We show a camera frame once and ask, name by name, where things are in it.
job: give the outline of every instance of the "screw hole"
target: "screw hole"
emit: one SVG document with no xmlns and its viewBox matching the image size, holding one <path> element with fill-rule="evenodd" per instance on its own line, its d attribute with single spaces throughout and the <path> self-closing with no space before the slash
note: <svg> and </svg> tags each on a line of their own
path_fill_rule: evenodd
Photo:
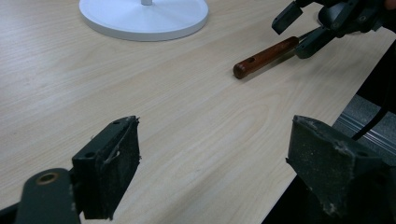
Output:
<svg viewBox="0 0 396 224">
<path fill-rule="evenodd" d="M 58 176 L 59 175 L 57 173 L 44 174 L 37 179 L 36 183 L 37 185 L 48 185 L 54 182 L 58 178 Z"/>
</svg>

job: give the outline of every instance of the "wooden handle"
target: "wooden handle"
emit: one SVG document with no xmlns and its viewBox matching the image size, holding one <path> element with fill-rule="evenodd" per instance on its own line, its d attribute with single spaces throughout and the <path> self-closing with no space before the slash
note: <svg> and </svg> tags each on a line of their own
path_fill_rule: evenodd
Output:
<svg viewBox="0 0 396 224">
<path fill-rule="evenodd" d="M 273 45 L 271 48 L 265 49 L 262 52 L 237 63 L 233 67 L 233 74 L 239 79 L 246 77 L 250 73 L 253 73 L 268 63 L 271 63 L 273 60 L 279 58 L 291 49 L 294 49 L 298 44 L 298 37 L 289 37 L 288 39 Z"/>
</svg>

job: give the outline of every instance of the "wooden table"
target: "wooden table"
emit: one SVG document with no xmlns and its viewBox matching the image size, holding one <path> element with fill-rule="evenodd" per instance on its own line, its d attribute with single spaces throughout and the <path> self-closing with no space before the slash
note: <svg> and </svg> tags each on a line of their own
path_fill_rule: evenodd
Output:
<svg viewBox="0 0 396 224">
<path fill-rule="evenodd" d="M 277 35 L 272 20 L 289 2 L 207 0 L 198 33 L 144 43 L 91 30 L 78 0 L 1 1 L 0 207 L 136 115 L 142 160 L 114 223 L 261 223 L 295 176 L 293 115 L 332 124 L 394 39 L 348 35 L 234 78 L 235 63 L 318 26 L 313 5 Z"/>
</svg>

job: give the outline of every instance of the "dark floor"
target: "dark floor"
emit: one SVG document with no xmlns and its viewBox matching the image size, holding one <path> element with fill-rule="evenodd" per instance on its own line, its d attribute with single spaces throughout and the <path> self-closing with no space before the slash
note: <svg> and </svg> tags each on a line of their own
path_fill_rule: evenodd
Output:
<svg viewBox="0 0 396 224">
<path fill-rule="evenodd" d="M 353 136 L 375 116 L 380 106 L 389 112 L 358 142 L 375 151 L 387 164 L 396 165 L 396 41 L 333 127 Z"/>
</svg>

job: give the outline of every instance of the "white lamp base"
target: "white lamp base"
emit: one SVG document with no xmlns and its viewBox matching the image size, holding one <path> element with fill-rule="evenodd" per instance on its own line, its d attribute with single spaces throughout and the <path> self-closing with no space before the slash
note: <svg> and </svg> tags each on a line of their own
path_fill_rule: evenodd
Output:
<svg viewBox="0 0 396 224">
<path fill-rule="evenodd" d="M 205 0 L 80 0 L 93 30 L 136 41 L 176 39 L 200 30 L 209 12 Z"/>
</svg>

